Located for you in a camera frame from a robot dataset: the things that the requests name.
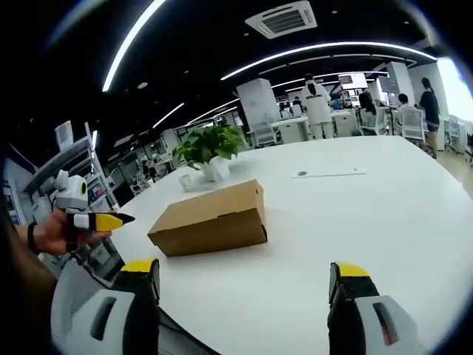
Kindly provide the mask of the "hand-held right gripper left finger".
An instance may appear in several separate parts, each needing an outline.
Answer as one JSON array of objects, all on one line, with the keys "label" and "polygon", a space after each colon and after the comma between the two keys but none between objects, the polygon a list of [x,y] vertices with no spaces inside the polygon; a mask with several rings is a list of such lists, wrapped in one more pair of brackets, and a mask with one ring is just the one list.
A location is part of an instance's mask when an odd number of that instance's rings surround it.
[{"label": "hand-held right gripper left finger", "polygon": [[158,354],[160,263],[127,263],[79,311],[80,354]]}]

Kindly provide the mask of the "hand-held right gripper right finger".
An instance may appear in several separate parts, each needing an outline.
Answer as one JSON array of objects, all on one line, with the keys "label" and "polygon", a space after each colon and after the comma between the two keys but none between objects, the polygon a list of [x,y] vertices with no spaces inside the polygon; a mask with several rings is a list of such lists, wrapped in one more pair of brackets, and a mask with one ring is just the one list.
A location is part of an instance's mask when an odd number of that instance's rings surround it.
[{"label": "hand-held right gripper right finger", "polygon": [[332,262],[328,301],[331,354],[425,353],[414,319],[362,267]]}]

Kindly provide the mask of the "person's left hand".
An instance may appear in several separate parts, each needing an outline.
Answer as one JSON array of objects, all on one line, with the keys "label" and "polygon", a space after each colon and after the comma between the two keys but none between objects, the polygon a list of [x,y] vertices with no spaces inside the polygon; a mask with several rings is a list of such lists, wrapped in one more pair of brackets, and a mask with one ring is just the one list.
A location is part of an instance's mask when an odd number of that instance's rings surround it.
[{"label": "person's left hand", "polygon": [[94,243],[96,240],[110,237],[112,233],[110,231],[76,230],[73,244],[68,241],[71,235],[66,212],[57,208],[54,208],[42,223],[36,225],[33,231],[37,249],[51,255],[62,255],[69,251],[75,251],[87,244]]}]

